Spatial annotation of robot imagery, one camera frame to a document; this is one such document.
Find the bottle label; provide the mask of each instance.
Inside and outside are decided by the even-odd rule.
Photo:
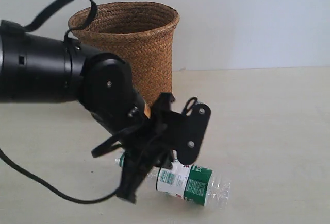
[[[172,170],[162,168],[159,171],[156,189],[205,206],[212,170],[196,165],[184,166],[177,159],[172,164]]]

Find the woven basket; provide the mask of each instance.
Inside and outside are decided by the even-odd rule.
[[[82,24],[89,10],[74,14],[69,27]],[[109,3],[98,5],[92,24],[73,34],[129,62],[133,84],[151,105],[159,93],[172,92],[172,42],[178,22],[178,12],[164,4]]]

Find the wicker basket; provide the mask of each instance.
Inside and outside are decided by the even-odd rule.
[[[69,27],[80,25],[88,12],[89,8],[74,14]],[[133,84],[151,105],[160,92],[172,91],[172,42],[178,22],[178,12],[164,4],[109,3],[98,5],[92,24],[73,34],[128,61]]]

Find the white wall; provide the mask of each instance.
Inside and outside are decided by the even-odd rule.
[[[0,18],[21,24],[53,0],[0,0]],[[330,65],[330,0],[95,0],[155,1],[181,15],[174,70]],[[62,38],[76,1],[37,34]]]

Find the beige table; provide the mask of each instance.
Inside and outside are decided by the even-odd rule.
[[[144,185],[137,205],[61,200],[0,163],[0,223],[329,223],[330,68],[173,73],[174,106],[212,109],[199,165],[232,180],[225,211],[210,212]],[[79,198],[114,189],[115,155],[90,150],[108,134],[79,104],[0,105],[0,146],[16,162]]]

